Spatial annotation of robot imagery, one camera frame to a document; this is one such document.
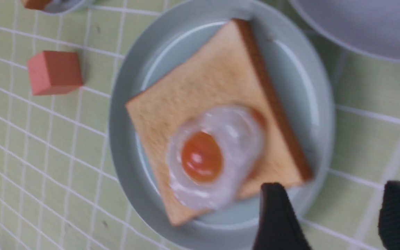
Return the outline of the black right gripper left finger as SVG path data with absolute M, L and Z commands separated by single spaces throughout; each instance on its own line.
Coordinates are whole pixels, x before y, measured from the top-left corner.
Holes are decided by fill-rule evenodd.
M 259 228 L 254 250 L 310 250 L 286 189 L 280 183 L 261 185 Z

